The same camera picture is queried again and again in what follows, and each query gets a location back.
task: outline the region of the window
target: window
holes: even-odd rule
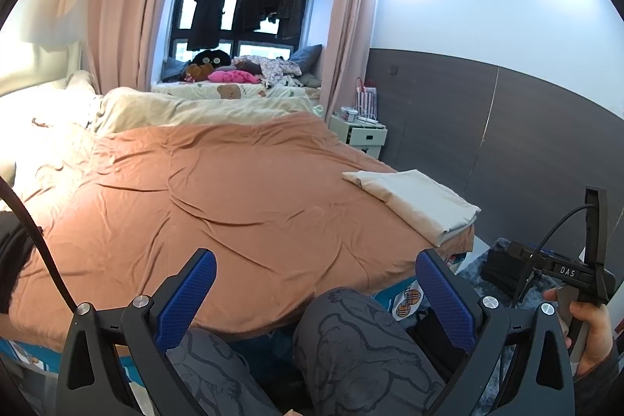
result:
[[[186,42],[188,31],[193,23],[193,15],[196,7],[195,0],[176,0],[174,6],[174,28],[171,34],[170,55],[177,60],[187,61],[196,56],[199,51],[188,51]],[[301,35],[288,40],[281,39],[277,33],[280,27],[279,20],[270,22],[267,19],[260,23],[260,29],[244,34],[232,32],[232,22],[236,0],[225,0],[223,7],[223,19],[221,23],[221,44],[219,49],[236,55],[260,55],[263,57],[288,59],[299,47]]]

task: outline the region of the white nightstand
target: white nightstand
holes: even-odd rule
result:
[[[342,142],[375,159],[379,159],[379,152],[388,135],[388,130],[382,124],[374,125],[360,121],[347,122],[337,115],[332,115],[330,119],[330,131],[336,133]]]

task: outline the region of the leg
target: leg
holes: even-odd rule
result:
[[[210,416],[281,416],[241,359],[210,332],[189,329],[167,357]]]
[[[444,387],[392,316],[352,289],[310,304],[294,335],[294,360],[317,416],[417,416]]]

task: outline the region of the black plush toy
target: black plush toy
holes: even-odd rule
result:
[[[212,67],[217,69],[222,66],[230,66],[232,59],[223,50],[204,50],[198,53],[190,63],[197,64],[199,67],[204,64],[212,64]]]

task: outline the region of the pink plush toy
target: pink plush toy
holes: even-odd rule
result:
[[[216,83],[260,83],[260,78],[247,71],[215,71],[208,79]]]

